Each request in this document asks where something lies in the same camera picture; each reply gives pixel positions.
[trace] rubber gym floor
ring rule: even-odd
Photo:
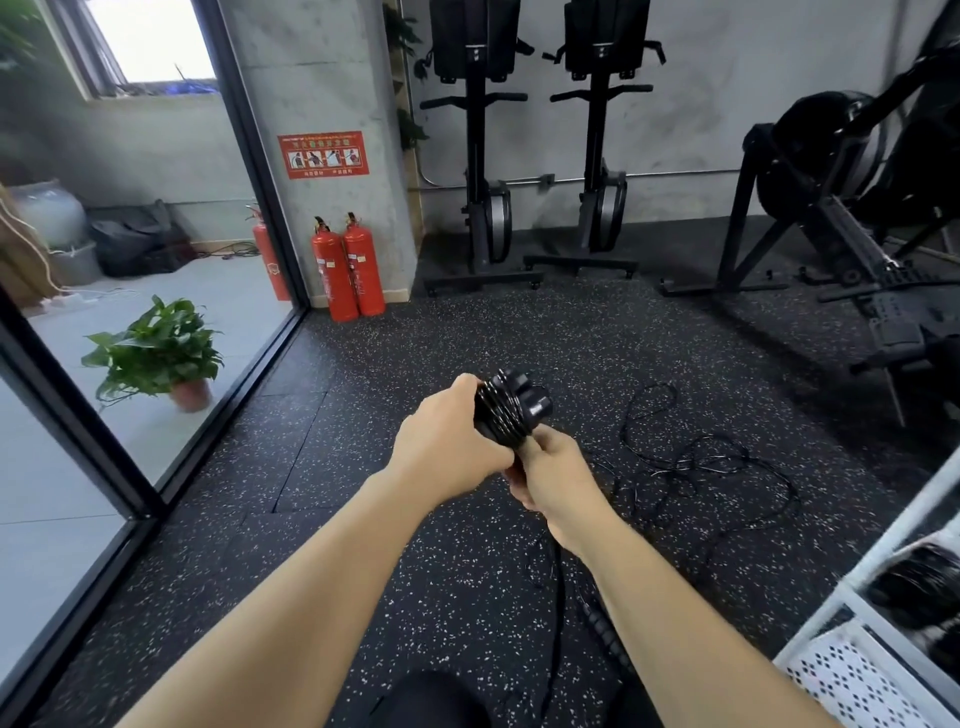
[[[764,224],[752,218],[747,240]],[[727,539],[702,587],[772,657],[944,459],[948,424],[924,409],[918,426],[902,429],[883,378],[848,374],[870,350],[849,303],[818,304],[817,290],[797,282],[723,301],[662,298],[659,278],[715,270],[725,225],[625,226],[611,255],[640,261],[634,280],[548,271],[540,290],[501,286],[437,299],[418,283],[411,303],[379,318],[335,325],[311,313],[35,725],[113,724],[386,462],[396,428],[422,397],[462,371],[489,375],[509,364],[550,390],[554,426],[625,474],[638,471],[618,439],[627,403],[644,384],[671,382],[678,405],[635,429],[645,451],[671,456],[699,433],[724,432],[791,478],[801,515]],[[563,240],[555,231],[518,233],[507,267]],[[419,276],[462,273],[462,243],[425,241]],[[763,267],[790,273],[813,262],[791,233]],[[636,484],[641,509],[662,493],[662,479]],[[711,533],[779,498],[769,478],[724,478],[671,506],[658,547],[681,564]],[[387,586],[329,724],[363,726],[396,680],[433,667],[462,675],[497,724],[531,725],[554,628],[553,583],[531,546],[542,530],[499,479],[428,518]],[[565,563],[574,570],[573,557]],[[547,725],[598,725],[617,685],[568,590]]]

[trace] red fire extinguisher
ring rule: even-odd
[[[378,316],[387,310],[387,305],[383,300],[380,271],[376,267],[373,233],[361,226],[352,212],[347,213],[344,245],[347,247],[347,262],[353,275],[353,288],[357,292],[360,313]]]
[[[256,225],[253,226],[253,242],[256,243],[256,249],[260,251],[263,264],[267,266],[267,274],[270,276],[270,284],[274,287],[274,295],[278,301],[290,301],[290,291],[287,290],[286,281],[280,273],[280,266],[276,264],[274,245],[270,242],[267,226],[263,224],[263,213],[251,205],[247,205],[247,209],[252,213],[247,219],[256,218]]]
[[[317,217],[316,220],[310,245],[313,247],[313,256],[317,258],[321,278],[324,279],[330,318],[334,321],[352,321],[360,314],[357,312],[356,296],[344,256],[343,239],[331,231],[322,218]]]

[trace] potted plant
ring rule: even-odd
[[[136,394],[169,394],[183,412],[199,412],[210,405],[209,379],[214,379],[223,357],[213,348],[212,328],[187,299],[154,305],[119,333],[90,334],[97,345],[81,363],[107,367],[107,378],[97,387],[104,406]]]

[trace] red warning sign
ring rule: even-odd
[[[291,180],[370,174],[363,132],[284,134],[277,140]]]

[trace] hand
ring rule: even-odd
[[[612,513],[612,509],[577,441],[539,425],[517,454],[523,472],[511,467],[504,473],[510,493],[527,510],[543,513],[553,537],[583,560],[585,528],[595,523],[594,517]]]
[[[433,509],[471,491],[514,462],[514,452],[473,427],[473,397],[480,380],[460,375],[449,389],[430,395],[407,417],[394,440],[386,471],[413,482]]]

